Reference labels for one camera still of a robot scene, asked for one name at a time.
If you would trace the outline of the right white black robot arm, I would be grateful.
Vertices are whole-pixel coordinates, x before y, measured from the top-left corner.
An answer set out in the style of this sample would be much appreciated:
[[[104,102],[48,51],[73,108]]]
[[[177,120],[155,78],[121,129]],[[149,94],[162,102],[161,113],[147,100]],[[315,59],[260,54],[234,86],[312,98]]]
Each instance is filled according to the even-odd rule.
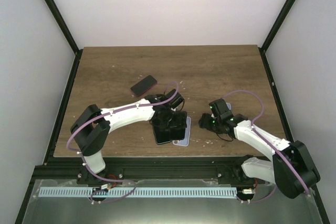
[[[217,135],[227,134],[244,142],[267,160],[250,157],[233,170],[233,177],[244,184],[251,178],[272,183],[288,198],[294,199],[315,186],[321,177],[317,167],[301,141],[290,142],[278,138],[254,124],[247,117],[234,115],[224,99],[209,104],[211,113],[202,114],[198,124]]]

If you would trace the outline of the lilac phone case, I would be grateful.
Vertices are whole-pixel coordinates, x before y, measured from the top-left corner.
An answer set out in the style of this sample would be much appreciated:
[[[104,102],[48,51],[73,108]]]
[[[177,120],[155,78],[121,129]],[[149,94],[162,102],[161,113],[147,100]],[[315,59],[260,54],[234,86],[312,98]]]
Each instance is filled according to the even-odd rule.
[[[187,147],[190,142],[190,132],[191,132],[191,118],[187,117],[186,119],[187,127],[185,129],[185,135],[182,140],[173,140],[172,143],[175,146]]]

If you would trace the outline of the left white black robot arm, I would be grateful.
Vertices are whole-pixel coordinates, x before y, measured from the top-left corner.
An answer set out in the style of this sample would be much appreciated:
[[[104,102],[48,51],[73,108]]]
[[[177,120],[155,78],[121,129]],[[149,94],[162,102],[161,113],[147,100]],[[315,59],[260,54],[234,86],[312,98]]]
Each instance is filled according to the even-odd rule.
[[[158,145],[181,141],[189,136],[190,120],[182,110],[184,98],[173,89],[167,94],[147,95],[143,99],[115,108],[100,109],[88,106],[70,128],[69,141],[75,141],[75,150],[89,171],[95,184],[107,178],[102,148],[108,135],[127,125],[149,122]]]

